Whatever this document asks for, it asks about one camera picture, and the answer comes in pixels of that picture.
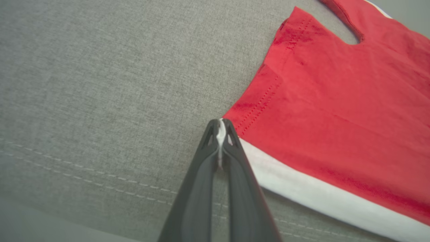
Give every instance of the clothing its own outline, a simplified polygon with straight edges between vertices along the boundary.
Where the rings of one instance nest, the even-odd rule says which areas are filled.
[[[226,113],[260,184],[366,230],[430,238],[430,41],[364,0],[322,0],[349,45],[295,8]]]

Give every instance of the red garment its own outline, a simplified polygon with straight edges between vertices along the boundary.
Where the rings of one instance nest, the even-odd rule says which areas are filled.
[[[284,165],[430,226],[430,41],[363,0],[322,2],[360,43],[295,8],[224,117]]]

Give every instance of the gray fabric surface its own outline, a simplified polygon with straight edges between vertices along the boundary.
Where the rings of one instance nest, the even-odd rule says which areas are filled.
[[[294,6],[316,0],[0,2],[0,196],[155,241],[207,122],[259,68]],[[227,236],[217,174],[214,241]],[[266,192],[285,241],[388,241]]]

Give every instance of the fabric edge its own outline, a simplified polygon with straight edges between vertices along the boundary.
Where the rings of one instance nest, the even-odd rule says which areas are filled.
[[[240,139],[258,183],[313,210],[401,242],[425,242],[430,226],[292,169]]]

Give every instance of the red and white shirt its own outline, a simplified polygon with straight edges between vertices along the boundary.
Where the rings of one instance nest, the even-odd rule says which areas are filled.
[[[430,40],[364,0],[295,8],[226,113],[259,183],[399,241],[430,240]]]

